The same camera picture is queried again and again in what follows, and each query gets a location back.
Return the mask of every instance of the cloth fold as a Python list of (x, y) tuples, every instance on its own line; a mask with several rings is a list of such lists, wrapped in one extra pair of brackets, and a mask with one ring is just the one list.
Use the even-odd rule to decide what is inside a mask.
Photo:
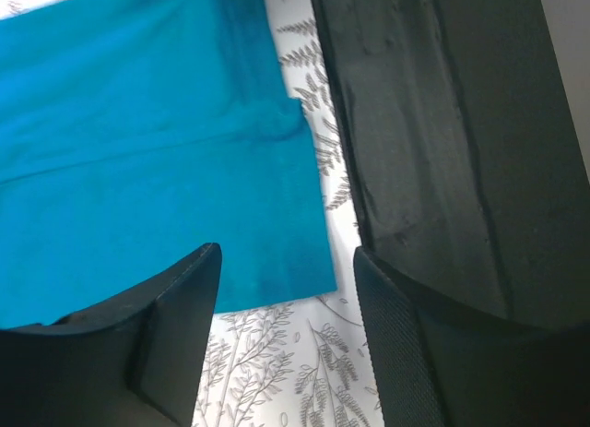
[(205, 242), (224, 254), (217, 312), (336, 289), (264, 0), (64, 1), (0, 22), (0, 69), (1, 327)]

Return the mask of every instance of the gray surface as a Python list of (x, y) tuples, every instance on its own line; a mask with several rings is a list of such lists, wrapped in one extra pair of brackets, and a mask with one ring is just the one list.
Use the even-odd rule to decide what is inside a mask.
[(541, 0), (590, 174), (590, 0)]

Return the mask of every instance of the blue cloth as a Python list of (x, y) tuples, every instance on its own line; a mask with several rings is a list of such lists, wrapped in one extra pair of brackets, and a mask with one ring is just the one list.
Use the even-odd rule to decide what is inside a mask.
[(206, 242), (217, 312), (336, 289), (313, 137), (264, 0), (69, 0), (0, 22), (0, 326)]

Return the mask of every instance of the floral patterned tablecloth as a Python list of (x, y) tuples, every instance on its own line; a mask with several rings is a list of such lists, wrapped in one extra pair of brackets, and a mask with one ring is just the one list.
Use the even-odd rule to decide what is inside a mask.
[[(55, 1), (0, 0), (0, 18)], [(314, 132), (339, 291), (216, 315), (194, 427), (383, 427), (352, 270), (360, 239), (311, 3), (266, 7), (289, 93)]]

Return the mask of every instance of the plant pattern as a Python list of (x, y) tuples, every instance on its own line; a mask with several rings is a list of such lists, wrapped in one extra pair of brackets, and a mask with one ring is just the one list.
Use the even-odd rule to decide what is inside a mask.
[[(0, 0), (0, 18), (55, 1)], [(311, 3), (266, 1), (289, 92), (314, 131), (339, 289), (216, 315), (193, 427), (384, 427), (352, 274), (357, 219)]]

